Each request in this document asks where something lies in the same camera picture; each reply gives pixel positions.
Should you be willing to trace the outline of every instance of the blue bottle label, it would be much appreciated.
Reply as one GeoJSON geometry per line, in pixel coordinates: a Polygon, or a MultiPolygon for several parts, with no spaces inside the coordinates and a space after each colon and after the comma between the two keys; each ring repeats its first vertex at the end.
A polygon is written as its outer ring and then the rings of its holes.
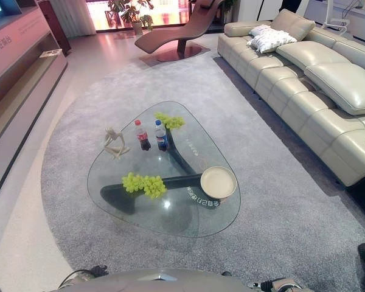
{"type": "Polygon", "coordinates": [[[163,137],[157,137],[157,142],[159,145],[164,145],[166,144],[166,136],[163,137]]]}

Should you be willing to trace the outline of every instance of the round plate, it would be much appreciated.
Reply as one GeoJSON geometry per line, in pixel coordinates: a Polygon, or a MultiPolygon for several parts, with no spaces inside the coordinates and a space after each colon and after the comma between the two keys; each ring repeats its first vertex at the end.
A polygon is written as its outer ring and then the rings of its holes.
{"type": "Polygon", "coordinates": [[[203,191],[211,198],[223,199],[235,192],[237,178],[226,167],[213,166],[203,172],[200,184],[203,191]]]}

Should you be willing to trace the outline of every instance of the sofa backrest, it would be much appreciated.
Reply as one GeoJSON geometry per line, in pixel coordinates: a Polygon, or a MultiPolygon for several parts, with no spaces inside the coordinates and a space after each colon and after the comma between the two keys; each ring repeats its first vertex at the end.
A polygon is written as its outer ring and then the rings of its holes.
{"type": "Polygon", "coordinates": [[[337,41],[346,41],[343,36],[336,35],[328,30],[314,27],[304,38],[304,41],[315,41],[324,44],[326,47],[332,48],[337,41]]]}
{"type": "Polygon", "coordinates": [[[355,41],[337,41],[333,50],[346,57],[350,62],[365,69],[365,46],[355,41]]]}
{"type": "Polygon", "coordinates": [[[292,37],[301,41],[315,27],[315,22],[283,9],[273,19],[270,26],[272,29],[288,32],[292,37]]]}

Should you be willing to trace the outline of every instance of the white pillow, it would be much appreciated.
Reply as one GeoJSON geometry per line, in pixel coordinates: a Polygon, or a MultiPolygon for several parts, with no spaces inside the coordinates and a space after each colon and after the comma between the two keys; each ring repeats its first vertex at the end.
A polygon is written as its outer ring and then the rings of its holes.
{"type": "Polygon", "coordinates": [[[266,24],[261,24],[260,26],[256,26],[252,30],[250,30],[249,34],[252,36],[261,35],[266,30],[273,30],[270,26],[267,26],[266,24]]]}
{"type": "Polygon", "coordinates": [[[290,36],[283,30],[266,30],[263,34],[255,36],[248,41],[248,46],[252,45],[260,53],[274,52],[278,46],[283,44],[295,43],[297,39],[290,36]]]}

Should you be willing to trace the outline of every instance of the white tile floor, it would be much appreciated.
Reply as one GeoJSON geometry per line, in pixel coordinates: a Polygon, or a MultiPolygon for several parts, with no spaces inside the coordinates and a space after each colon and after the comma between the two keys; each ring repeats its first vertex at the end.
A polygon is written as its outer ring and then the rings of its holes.
{"type": "MultiPolygon", "coordinates": [[[[49,229],[41,199],[41,168],[50,136],[68,106],[89,85],[146,53],[131,33],[100,33],[71,40],[68,68],[41,113],[0,191],[0,288],[56,289],[71,272],[49,229]]],[[[196,43],[216,54],[217,35],[196,43]]]]}

